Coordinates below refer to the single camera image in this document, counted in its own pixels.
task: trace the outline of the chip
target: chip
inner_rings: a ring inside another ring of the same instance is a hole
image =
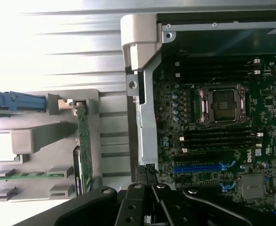
[[[273,106],[274,105],[274,100],[273,98],[265,98],[265,106]]]
[[[264,197],[263,175],[244,174],[241,176],[241,195],[244,199],[259,199]]]

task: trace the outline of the screw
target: screw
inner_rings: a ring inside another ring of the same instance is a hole
[[[109,193],[110,193],[110,189],[104,189],[104,190],[102,191],[102,193],[104,193],[104,194],[109,194]]]
[[[164,184],[158,184],[157,188],[165,188],[166,186]]]
[[[195,189],[189,189],[188,192],[189,192],[190,194],[196,194],[198,191],[195,190]]]

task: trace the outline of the gray plastic bracket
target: gray plastic bracket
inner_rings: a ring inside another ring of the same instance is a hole
[[[46,94],[46,101],[47,101],[47,114],[48,115],[57,115],[59,114],[59,106],[58,106],[58,95]]]
[[[74,188],[73,185],[55,185],[49,191],[49,199],[69,198],[72,192],[74,192]]]
[[[16,195],[16,187],[13,188],[0,188],[0,202],[8,201]]]
[[[8,170],[0,170],[0,178],[1,177],[7,177],[9,176],[10,174],[13,174],[15,172],[14,169],[8,169]]]
[[[141,71],[162,47],[162,25],[157,15],[129,14],[121,18],[121,45],[125,68]]]
[[[64,178],[68,178],[74,173],[74,168],[72,166],[54,166],[47,174],[63,174]]]

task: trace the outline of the metal bracket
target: metal bracket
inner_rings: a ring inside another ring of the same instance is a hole
[[[173,42],[176,38],[176,32],[162,32],[163,43]]]
[[[128,74],[126,76],[126,90],[127,95],[130,97],[139,95],[139,82],[137,74]]]

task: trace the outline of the blue clip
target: blue clip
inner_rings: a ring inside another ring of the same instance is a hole
[[[227,171],[227,168],[233,167],[235,163],[236,161],[234,160],[231,164],[223,164],[222,162],[220,162],[219,164],[221,165],[222,171]]]
[[[268,178],[268,177],[264,177],[264,178],[263,178],[263,181],[264,181],[264,182],[268,182],[268,181],[269,181],[269,178]]]
[[[276,215],[276,210],[271,211],[274,215]]]
[[[236,186],[236,182],[233,182],[232,185],[224,185],[223,183],[219,184],[222,188],[222,192],[226,193],[229,189],[233,189]]]

